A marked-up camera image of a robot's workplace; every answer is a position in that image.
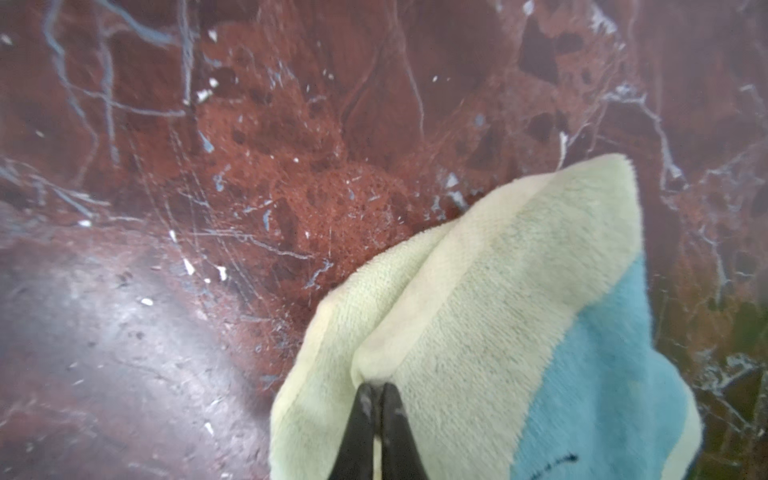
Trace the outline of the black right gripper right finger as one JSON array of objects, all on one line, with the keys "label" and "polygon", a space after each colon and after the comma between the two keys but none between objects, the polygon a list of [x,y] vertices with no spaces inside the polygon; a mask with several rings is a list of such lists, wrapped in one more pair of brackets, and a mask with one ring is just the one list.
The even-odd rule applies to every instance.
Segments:
[{"label": "black right gripper right finger", "polygon": [[381,472],[384,480],[427,480],[399,390],[386,383],[380,396]]}]

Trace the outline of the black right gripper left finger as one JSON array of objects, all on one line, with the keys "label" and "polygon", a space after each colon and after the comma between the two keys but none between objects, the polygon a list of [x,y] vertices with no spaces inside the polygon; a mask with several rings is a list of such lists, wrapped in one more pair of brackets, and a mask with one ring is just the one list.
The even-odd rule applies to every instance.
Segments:
[{"label": "black right gripper left finger", "polygon": [[374,478],[374,440],[379,427],[380,389],[363,383],[356,391],[329,480]]}]

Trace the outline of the blue yellow towel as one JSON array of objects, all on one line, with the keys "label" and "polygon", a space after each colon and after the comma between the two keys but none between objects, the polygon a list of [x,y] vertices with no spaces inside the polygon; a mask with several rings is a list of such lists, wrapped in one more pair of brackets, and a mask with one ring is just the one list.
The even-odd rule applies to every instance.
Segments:
[{"label": "blue yellow towel", "polygon": [[428,479],[682,479],[694,395],[652,341],[630,160],[499,187],[318,305],[270,414],[270,475],[328,479],[358,387],[399,390]]}]

